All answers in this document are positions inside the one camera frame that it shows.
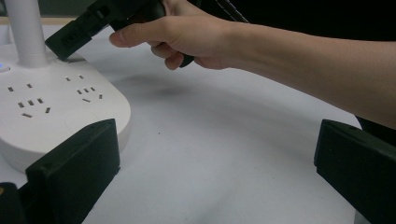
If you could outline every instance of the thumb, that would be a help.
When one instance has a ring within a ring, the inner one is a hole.
[[[165,29],[164,18],[145,23],[134,23],[111,34],[111,44],[120,48],[128,48],[145,42],[168,42],[171,38],[169,29]]]

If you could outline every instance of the white base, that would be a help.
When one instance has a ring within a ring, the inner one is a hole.
[[[115,119],[120,150],[131,130],[127,99],[77,55],[62,62],[49,52],[49,65],[18,65],[15,45],[0,46],[0,152],[25,169],[81,128]]]

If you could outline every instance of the hand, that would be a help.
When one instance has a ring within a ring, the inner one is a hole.
[[[110,42],[128,48],[148,42],[152,52],[165,59],[165,65],[177,69],[185,53],[195,57],[202,67],[223,69],[225,34],[233,24],[203,12],[186,0],[163,0],[166,17],[156,21],[134,23],[110,36]]]

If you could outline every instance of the forearm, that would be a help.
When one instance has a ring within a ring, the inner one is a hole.
[[[396,128],[396,43],[343,40],[237,23],[231,67],[271,78]]]

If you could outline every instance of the human arm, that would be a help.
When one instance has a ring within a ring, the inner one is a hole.
[[[164,4],[168,17],[128,26],[110,41],[149,42],[170,69],[181,64],[179,52],[205,68],[243,69],[396,129],[396,42],[307,35],[224,21],[184,0]]]

